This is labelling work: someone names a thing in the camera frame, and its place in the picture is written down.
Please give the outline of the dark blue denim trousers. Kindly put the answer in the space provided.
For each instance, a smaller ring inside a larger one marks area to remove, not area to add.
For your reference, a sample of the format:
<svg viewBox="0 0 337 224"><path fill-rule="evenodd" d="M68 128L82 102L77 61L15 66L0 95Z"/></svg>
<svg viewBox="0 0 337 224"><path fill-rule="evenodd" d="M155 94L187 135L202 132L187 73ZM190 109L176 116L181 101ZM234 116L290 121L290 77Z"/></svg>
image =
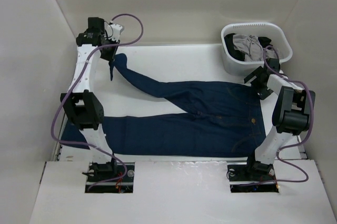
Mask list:
<svg viewBox="0 0 337 224"><path fill-rule="evenodd" d="M219 81L159 82L127 67L118 54L109 64L131 85L180 108L178 114L105 117L108 146L124 155L239 158L266 137L260 99L250 86Z"/></svg>

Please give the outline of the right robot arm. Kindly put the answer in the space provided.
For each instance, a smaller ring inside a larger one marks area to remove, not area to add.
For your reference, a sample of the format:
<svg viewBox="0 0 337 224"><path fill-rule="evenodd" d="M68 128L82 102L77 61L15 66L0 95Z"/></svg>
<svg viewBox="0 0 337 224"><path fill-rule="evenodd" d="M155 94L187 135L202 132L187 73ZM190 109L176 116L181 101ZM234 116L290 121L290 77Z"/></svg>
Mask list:
<svg viewBox="0 0 337 224"><path fill-rule="evenodd" d="M307 132L310 135L314 122L316 93L300 81L289 80L280 73L278 59L265 59L264 66L258 67L244 82L251 81L261 100L270 94L277 95L272 113L272 128L265 140L248 157L244 173L249 180L262 183L268 176L280 152L292 146L285 144L294 136Z"/></svg>

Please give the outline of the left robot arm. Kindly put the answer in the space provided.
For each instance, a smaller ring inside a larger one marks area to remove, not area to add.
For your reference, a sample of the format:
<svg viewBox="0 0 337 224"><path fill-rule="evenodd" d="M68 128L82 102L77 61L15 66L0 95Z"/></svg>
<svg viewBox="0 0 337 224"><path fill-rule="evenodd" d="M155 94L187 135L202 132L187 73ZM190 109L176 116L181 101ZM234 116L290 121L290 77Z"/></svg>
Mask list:
<svg viewBox="0 0 337 224"><path fill-rule="evenodd" d="M109 37L105 23L99 17L88 18L88 28L76 38L77 62L68 89L70 94L63 93L60 97L67 118L92 152L92 162L85 173L90 183L113 181L120 175L103 131L104 108L93 92L98 61L103 59L110 63L114 60L124 29L109 23L113 35Z"/></svg>

